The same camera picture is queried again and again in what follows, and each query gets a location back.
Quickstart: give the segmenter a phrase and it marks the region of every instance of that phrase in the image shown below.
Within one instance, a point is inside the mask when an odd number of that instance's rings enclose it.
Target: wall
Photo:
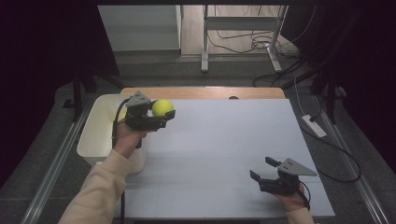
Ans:
[[[180,6],[99,6],[113,51],[180,49]]]

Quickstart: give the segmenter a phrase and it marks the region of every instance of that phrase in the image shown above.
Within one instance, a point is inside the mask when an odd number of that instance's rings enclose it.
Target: power strip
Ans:
[[[310,118],[311,116],[309,115],[302,116],[302,119],[305,122],[305,124],[308,125],[308,127],[311,129],[312,132],[315,133],[317,137],[320,138],[326,136],[327,134],[323,131],[323,129],[320,128],[317,122],[309,120]]]

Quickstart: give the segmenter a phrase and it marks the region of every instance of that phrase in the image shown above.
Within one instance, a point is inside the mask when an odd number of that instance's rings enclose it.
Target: white container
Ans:
[[[103,161],[110,153],[113,120],[120,103],[130,96],[130,94],[109,94],[100,96],[95,101],[77,146],[78,155],[90,165]],[[125,112],[124,106],[119,118]],[[143,169],[148,143],[149,135],[143,138],[142,147],[136,149],[129,158],[133,163],[129,174],[136,174]]]

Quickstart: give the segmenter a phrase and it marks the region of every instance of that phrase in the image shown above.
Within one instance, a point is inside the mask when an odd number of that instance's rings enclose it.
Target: white table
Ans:
[[[287,99],[173,100],[176,117],[150,134],[142,172],[127,177],[125,216],[262,219],[285,216],[249,170],[277,178],[265,157],[316,171]],[[301,176],[314,217],[334,216],[318,176]]]

